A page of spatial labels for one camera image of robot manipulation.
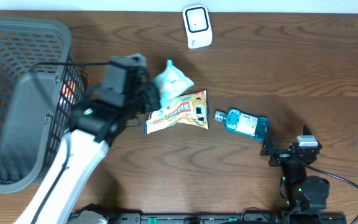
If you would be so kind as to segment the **teal mouthwash bottle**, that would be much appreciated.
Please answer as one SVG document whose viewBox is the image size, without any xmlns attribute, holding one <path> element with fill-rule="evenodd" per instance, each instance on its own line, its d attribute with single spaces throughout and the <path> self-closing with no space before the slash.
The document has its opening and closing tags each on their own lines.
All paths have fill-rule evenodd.
<svg viewBox="0 0 358 224">
<path fill-rule="evenodd" d="M 230 109 L 227 113 L 216 111 L 214 120 L 223 123 L 227 131 L 248 136 L 259 142 L 265 140 L 267 129 L 270 126 L 268 118 L 254 116 L 238 109 Z"/>
</svg>

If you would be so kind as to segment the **teal wet wipes pack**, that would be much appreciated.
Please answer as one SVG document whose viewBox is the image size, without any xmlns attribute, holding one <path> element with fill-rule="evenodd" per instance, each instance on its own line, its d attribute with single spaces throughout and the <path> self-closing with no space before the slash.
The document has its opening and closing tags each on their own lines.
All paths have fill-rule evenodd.
<svg viewBox="0 0 358 224">
<path fill-rule="evenodd" d="M 167 60 L 165 70 L 154 78 L 154 83 L 160 92 L 162 108 L 194 85 L 181 70 L 174 66 L 171 60 Z"/>
</svg>

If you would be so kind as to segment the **yellow snack bag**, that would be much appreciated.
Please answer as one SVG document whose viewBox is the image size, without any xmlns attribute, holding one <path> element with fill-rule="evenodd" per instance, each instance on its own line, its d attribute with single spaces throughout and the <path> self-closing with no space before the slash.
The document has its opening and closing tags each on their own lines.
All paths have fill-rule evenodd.
<svg viewBox="0 0 358 224">
<path fill-rule="evenodd" d="M 165 107 L 150 113 L 145 122 L 145 134 L 160 131 L 177 123 L 209 128 L 207 90 L 176 97 Z"/>
</svg>

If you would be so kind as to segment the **small orange box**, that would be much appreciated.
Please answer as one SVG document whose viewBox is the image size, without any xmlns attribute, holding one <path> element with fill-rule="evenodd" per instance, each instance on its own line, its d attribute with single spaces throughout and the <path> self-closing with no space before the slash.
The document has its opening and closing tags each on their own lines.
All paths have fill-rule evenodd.
<svg viewBox="0 0 358 224">
<path fill-rule="evenodd" d="M 63 95 L 63 98 L 60 100 L 62 105 L 66 104 L 67 102 L 73 104 L 75 98 L 75 89 L 76 84 L 74 81 L 69 81 L 68 83 L 62 85 L 61 94 Z"/>
</svg>

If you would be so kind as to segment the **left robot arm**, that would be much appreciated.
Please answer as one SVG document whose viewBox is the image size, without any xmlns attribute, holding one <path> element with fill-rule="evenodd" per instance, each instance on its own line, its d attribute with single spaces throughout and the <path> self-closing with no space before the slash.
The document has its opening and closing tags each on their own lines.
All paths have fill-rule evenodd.
<svg viewBox="0 0 358 224">
<path fill-rule="evenodd" d="M 145 67 L 108 69 L 97 96 L 88 95 L 72 107 L 54 162 L 17 223 L 66 223 L 85 183 L 127 121 L 159 109 L 159 92 Z"/>
</svg>

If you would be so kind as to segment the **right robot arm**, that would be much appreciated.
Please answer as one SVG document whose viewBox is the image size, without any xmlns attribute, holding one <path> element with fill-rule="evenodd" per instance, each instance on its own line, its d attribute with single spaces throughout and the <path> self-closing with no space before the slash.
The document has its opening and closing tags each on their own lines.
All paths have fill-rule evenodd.
<svg viewBox="0 0 358 224">
<path fill-rule="evenodd" d="M 286 149 L 277 149 L 270 130 L 265 130 L 260 155 L 269 157 L 270 167 L 282 168 L 281 195 L 287 199 L 289 209 L 294 213 L 320 212 L 326 209 L 329 182 L 306 173 L 307 166 L 317 159 L 322 148 L 307 126 L 303 126 L 303 134 L 297 136 L 296 141 L 290 143 Z"/>
</svg>

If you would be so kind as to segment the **white barcode scanner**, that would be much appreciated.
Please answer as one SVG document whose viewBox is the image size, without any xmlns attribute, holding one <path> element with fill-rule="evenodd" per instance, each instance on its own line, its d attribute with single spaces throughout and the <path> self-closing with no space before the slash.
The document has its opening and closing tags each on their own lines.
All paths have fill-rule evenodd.
<svg viewBox="0 0 358 224">
<path fill-rule="evenodd" d="M 188 48 L 197 49 L 211 45 L 213 31 L 208 9 L 204 5 L 190 6 L 183 10 L 182 15 Z"/>
</svg>

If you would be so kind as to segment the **grey plastic mesh basket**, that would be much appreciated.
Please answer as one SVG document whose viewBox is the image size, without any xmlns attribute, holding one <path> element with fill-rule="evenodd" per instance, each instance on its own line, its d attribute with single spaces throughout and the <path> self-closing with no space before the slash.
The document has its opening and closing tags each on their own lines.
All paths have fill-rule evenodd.
<svg viewBox="0 0 358 224">
<path fill-rule="evenodd" d="M 0 17 L 0 194 L 46 176 L 85 84 L 71 57 L 71 33 L 54 20 Z M 62 105 L 62 85 L 76 84 Z"/>
</svg>

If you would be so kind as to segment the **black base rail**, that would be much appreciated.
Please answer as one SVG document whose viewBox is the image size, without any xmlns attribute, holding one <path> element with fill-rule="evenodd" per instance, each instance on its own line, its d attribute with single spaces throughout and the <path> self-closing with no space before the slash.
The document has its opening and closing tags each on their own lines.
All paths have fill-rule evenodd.
<svg viewBox="0 0 358 224">
<path fill-rule="evenodd" d="M 67 224 L 113 223 L 113 224 L 219 224 L 219 223 L 281 223 L 271 214 L 246 213 L 244 215 L 141 215 L 139 213 L 122 213 L 112 217 L 96 212 L 84 211 L 70 215 Z"/>
</svg>

